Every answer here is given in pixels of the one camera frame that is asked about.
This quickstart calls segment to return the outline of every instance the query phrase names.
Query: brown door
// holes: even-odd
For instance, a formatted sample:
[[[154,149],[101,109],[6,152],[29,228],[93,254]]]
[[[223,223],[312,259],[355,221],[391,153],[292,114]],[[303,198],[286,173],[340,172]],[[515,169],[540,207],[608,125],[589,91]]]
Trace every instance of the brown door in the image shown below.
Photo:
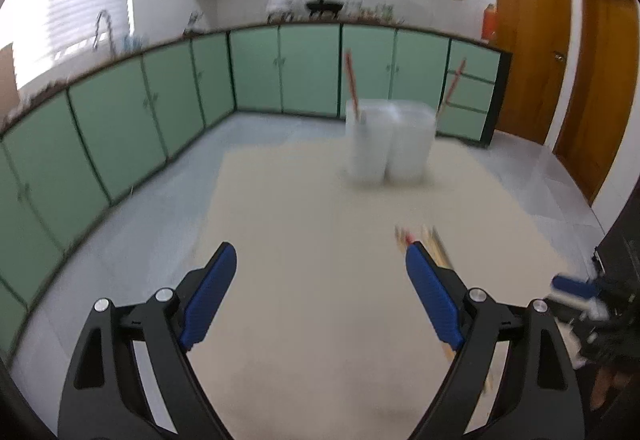
[[[638,78],[635,0],[583,0],[580,58],[555,153],[593,203],[616,157]]]
[[[571,0],[498,0],[496,45],[513,52],[497,129],[543,144],[564,79]]]

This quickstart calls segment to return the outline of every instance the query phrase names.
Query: beige tabletop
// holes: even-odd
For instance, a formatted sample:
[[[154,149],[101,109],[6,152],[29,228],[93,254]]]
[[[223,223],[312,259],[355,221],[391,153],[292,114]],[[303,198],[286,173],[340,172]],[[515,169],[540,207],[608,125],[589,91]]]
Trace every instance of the beige tabletop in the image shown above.
[[[465,284],[497,301],[527,305],[567,271],[460,143],[434,143],[424,184],[368,189],[345,177],[343,148],[328,140],[225,156],[194,264],[228,241],[238,272],[189,359],[237,440],[410,435],[449,364],[395,225],[436,226]],[[471,428],[486,420],[496,386]]]

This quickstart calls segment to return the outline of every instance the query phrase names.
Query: countertop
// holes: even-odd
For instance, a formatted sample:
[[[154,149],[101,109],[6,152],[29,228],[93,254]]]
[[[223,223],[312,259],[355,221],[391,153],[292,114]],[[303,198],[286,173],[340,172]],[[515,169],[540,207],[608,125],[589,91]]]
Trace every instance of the countertop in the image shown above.
[[[245,29],[249,29],[249,28],[261,28],[264,26],[287,26],[287,25],[340,25],[340,24],[344,24],[344,25],[356,25],[356,26],[378,26],[378,27],[382,27],[382,28],[399,28],[402,30],[410,30],[410,31],[415,31],[415,32],[421,32],[421,33],[426,33],[426,34],[434,34],[434,35],[439,35],[439,36],[443,36],[446,38],[450,38],[450,39],[455,39],[457,41],[463,41],[463,42],[470,42],[471,44],[476,44],[478,46],[483,46],[485,48],[490,48],[492,50],[496,50],[499,52],[503,52],[505,53],[504,50],[501,50],[500,48],[496,48],[494,46],[491,46],[490,44],[487,44],[484,41],[478,41],[476,39],[471,39],[471,38],[467,38],[467,37],[463,37],[457,34],[451,34],[448,32],[443,32],[440,30],[435,30],[432,28],[422,28],[420,26],[411,26],[411,25],[405,25],[404,23],[382,23],[382,22],[375,22],[375,21],[367,21],[367,20],[349,20],[349,19],[326,19],[326,20],[297,20],[297,21],[292,21],[292,22],[274,22],[274,23],[251,23],[251,24],[246,24],[246,25],[238,25],[238,26],[228,26],[226,28],[220,28],[218,30],[194,30],[193,32],[185,32],[183,35],[181,35],[180,37],[177,37],[175,39],[169,39],[167,41],[163,41],[160,42],[158,44],[155,45],[151,45],[151,46],[147,46],[142,50],[139,50],[137,52],[131,52],[128,53],[126,55],[121,55],[117,58],[114,58],[112,60],[108,60],[107,62],[104,62],[102,64],[100,64],[99,66],[96,66],[95,68],[92,68],[90,70],[85,71],[84,73],[81,73],[73,78],[71,78],[70,80],[58,80],[55,82],[52,82],[49,84],[49,86],[47,86],[45,89],[41,90],[39,93],[37,93],[36,95],[34,95],[30,101],[28,103],[25,103],[24,105],[22,105],[16,113],[13,114],[13,116],[6,116],[4,117],[1,121],[0,121],[0,137],[2,137],[7,131],[9,131],[15,124],[17,124],[20,120],[22,120],[24,117],[26,117],[31,111],[33,111],[34,109],[36,109],[38,106],[42,105],[43,103],[47,102],[47,100],[51,99],[52,97],[56,96],[58,93],[60,93],[61,91],[64,91],[65,89],[67,89],[70,86],[73,86],[75,83],[80,82],[81,80],[84,80],[85,78],[91,76],[92,74],[98,73],[99,71],[102,71],[106,68],[109,68],[110,66],[114,66],[116,64],[119,64],[121,62],[124,62],[130,58],[135,58],[135,57],[140,57],[141,55],[148,53],[148,52],[152,52],[153,50],[157,50],[158,48],[163,48],[165,46],[170,46],[172,44],[176,44],[177,42],[182,42],[182,41],[189,41],[190,39],[197,39],[200,37],[206,37],[209,35],[214,35],[214,34],[221,34],[221,33],[226,33],[226,32],[232,32],[235,30],[245,30]]]

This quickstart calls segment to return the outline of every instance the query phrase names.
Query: drawer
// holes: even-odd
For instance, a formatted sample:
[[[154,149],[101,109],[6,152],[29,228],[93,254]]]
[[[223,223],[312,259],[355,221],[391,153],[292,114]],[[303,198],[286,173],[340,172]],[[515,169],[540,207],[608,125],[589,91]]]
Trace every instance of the drawer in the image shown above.
[[[447,75],[447,86],[445,87],[445,94],[449,90],[455,74],[449,73]],[[491,105],[491,99],[494,95],[494,85],[481,80],[475,80],[468,78],[468,76],[461,76],[456,86],[456,90],[451,95],[449,103],[456,104],[462,107],[471,107],[473,109],[479,109],[480,111],[489,111]]]
[[[456,71],[466,57],[464,74],[495,82],[500,64],[500,52],[469,42],[451,41],[449,71]]]
[[[484,129],[486,113],[469,111],[459,107],[447,106],[440,117],[438,131],[442,134],[460,136],[479,141]]]

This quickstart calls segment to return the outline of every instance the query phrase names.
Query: kitchen faucet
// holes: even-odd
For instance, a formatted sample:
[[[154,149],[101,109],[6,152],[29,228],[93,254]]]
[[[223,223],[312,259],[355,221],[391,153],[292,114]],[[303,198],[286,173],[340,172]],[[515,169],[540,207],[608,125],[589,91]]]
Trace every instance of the kitchen faucet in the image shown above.
[[[109,35],[109,50],[111,52],[111,58],[116,58],[116,46],[113,44],[113,28],[111,26],[111,15],[107,10],[100,10],[98,18],[95,20],[95,39],[94,39],[94,52],[98,51],[98,31],[100,30],[100,19],[104,17],[107,21],[107,32]]]

